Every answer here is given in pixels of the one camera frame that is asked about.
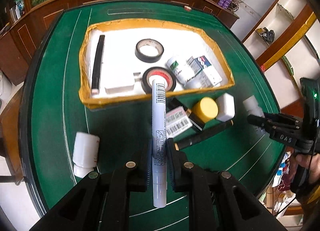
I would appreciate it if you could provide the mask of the person's right hand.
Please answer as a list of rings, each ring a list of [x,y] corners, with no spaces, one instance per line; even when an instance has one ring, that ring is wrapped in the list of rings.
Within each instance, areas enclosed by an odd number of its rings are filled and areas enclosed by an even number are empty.
[[[302,154],[292,155],[290,157],[289,167],[290,178],[293,178],[293,176],[295,176],[298,166],[310,170],[310,183],[315,183],[319,180],[319,154],[315,154],[313,157],[311,157],[311,155]]]

